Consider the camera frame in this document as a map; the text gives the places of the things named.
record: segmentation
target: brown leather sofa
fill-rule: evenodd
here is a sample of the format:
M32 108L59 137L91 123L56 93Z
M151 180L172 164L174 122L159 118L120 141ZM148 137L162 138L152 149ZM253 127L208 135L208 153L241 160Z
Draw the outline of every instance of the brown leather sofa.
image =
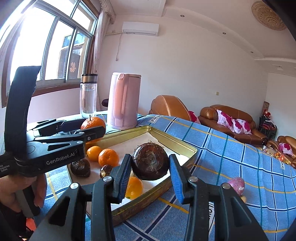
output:
M229 130L227 127L220 125L217 123L218 121L218 113L217 110L221 110L231 116L234 119L242 119L247 121L250 124L251 128L251 133L252 135L249 134L236 134ZM210 107L204 107L200 111L200 116L198 117L200 120L200 123L204 126L208 126L210 128L213 128L217 131L223 132L234 139L245 143L245 144L250 144L256 147L261 147L263 146L263 143L267 141L267 137L260 133L258 130L256 130L256 124L253 121L252 116L250 116L248 113L243 112L241 110L225 106L225 105L212 105Z
M283 152L279 151L279 144L280 143L287 143L291 146L293 156L284 154ZM277 141L270 140L267 142L266 146L273 148L275 151L283 154L285 159L288 161L289 165L293 168L296 168L296 139L290 136L279 136Z
M173 95L159 95L151 103L149 114L175 116L192 121L183 102Z

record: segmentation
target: window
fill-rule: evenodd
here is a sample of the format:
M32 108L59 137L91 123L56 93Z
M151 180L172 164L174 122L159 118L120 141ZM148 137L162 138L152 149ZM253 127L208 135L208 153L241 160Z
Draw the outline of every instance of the window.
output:
M7 93L19 66L41 65L37 88L80 82L96 23L81 0L38 0L17 31Z

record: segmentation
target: human hand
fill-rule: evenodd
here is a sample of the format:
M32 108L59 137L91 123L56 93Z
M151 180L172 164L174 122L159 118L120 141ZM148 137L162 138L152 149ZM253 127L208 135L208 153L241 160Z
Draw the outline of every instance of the human hand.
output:
M37 207L43 207L46 196L47 182L45 174L37 177L23 177L21 175L8 175L0 178L0 202L19 213L20 205L16 199L15 192L23 190L36 181L36 190L34 191L34 204Z

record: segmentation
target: ceiling lamp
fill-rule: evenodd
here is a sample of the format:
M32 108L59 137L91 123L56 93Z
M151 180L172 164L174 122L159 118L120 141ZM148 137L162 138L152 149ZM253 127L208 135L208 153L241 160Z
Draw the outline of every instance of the ceiling lamp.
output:
M279 31L287 28L280 17L262 1L257 1L252 5L252 13L261 24L268 28Z

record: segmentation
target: blue plaid tablecloth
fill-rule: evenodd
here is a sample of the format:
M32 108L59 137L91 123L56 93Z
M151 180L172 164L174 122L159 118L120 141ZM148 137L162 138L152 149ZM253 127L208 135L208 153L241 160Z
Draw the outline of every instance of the blue plaid tablecloth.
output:
M245 180L247 206L269 240L280 240L296 217L296 171L253 146L224 133L176 117L155 115L138 118L138 126L151 125L198 149L192 175L206 183L221 185L233 177ZM105 112L100 115L106 120ZM116 132L106 127L106 133ZM48 188L38 224L71 184L66 166L46 173ZM170 189L143 211L114 228L117 241L181 241L184 239L188 205L181 205ZM86 240L91 221L86 218ZM209 234L214 241L214 228Z

